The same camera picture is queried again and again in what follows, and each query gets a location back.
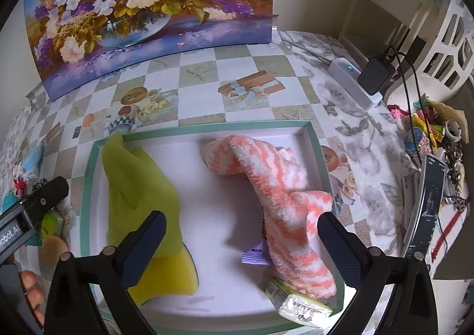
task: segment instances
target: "yellow-green cloth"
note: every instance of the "yellow-green cloth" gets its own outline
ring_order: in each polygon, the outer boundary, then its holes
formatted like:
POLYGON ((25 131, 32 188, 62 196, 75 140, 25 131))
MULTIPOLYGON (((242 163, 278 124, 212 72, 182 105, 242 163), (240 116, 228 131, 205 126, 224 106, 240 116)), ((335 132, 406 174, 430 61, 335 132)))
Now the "yellow-green cloth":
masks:
POLYGON ((166 215, 166 235, 154 257, 179 254, 183 249, 179 227, 179 197, 153 159, 141 148, 125 149, 119 132, 104 145, 102 161, 108 178, 108 244, 119 245, 151 211, 166 215))

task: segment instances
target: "green packet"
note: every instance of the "green packet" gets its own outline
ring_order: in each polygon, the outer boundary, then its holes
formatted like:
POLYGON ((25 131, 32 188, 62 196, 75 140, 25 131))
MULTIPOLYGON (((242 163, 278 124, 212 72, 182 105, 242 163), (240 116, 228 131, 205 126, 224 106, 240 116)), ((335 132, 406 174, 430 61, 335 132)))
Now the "green packet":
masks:
POLYGON ((64 227, 64 217, 58 211, 52 209, 47 212, 41 222, 41 240, 47 236, 61 237, 64 227))

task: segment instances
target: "tin can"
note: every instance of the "tin can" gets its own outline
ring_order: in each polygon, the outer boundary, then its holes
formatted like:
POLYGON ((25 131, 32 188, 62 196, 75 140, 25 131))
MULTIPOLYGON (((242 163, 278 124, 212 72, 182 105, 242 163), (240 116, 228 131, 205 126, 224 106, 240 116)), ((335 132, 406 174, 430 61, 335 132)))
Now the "tin can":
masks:
POLYGON ((417 151, 420 156, 425 153, 431 153, 430 141, 419 127, 413 128, 413 133, 409 130, 405 135, 403 143, 408 155, 418 166, 421 166, 421 163, 419 162, 417 151))

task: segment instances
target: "box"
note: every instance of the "box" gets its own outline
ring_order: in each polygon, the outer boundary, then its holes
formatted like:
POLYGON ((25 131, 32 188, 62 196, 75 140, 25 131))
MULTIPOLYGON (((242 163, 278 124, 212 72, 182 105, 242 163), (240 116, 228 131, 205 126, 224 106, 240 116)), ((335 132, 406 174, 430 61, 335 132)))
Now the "box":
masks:
POLYGON ((226 97, 237 97, 244 95, 248 90, 256 86, 260 86, 265 94, 271 94, 285 89, 285 86, 280 81, 267 73, 266 70, 262 70, 221 86, 217 91, 226 97))
POLYGON ((278 314, 302 326, 324 328, 326 319, 332 310, 321 302, 309 298, 274 278, 265 288, 265 294, 271 300, 278 314))

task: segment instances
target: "screw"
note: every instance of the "screw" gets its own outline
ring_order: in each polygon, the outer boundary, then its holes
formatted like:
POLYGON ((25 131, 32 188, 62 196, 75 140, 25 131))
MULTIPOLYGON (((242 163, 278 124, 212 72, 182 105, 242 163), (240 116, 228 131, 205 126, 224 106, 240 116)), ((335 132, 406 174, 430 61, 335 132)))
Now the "screw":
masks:
POLYGON ((70 257, 71 257, 70 252, 64 252, 59 258, 61 259, 61 261, 65 262, 69 260, 70 257))
POLYGON ((369 254, 371 254, 372 256, 380 256, 382 254, 382 251, 380 248, 378 247, 370 247, 369 248, 369 254))
POLYGON ((422 262, 423 260, 425 260, 425 256, 421 253, 421 252, 418 252, 416 251, 414 254, 413 254, 413 257, 418 260, 419 262, 422 262))
POLYGON ((105 255, 105 256, 111 256, 115 253, 115 247, 113 245, 109 245, 107 247, 105 247, 103 250, 102 250, 102 253, 105 255))

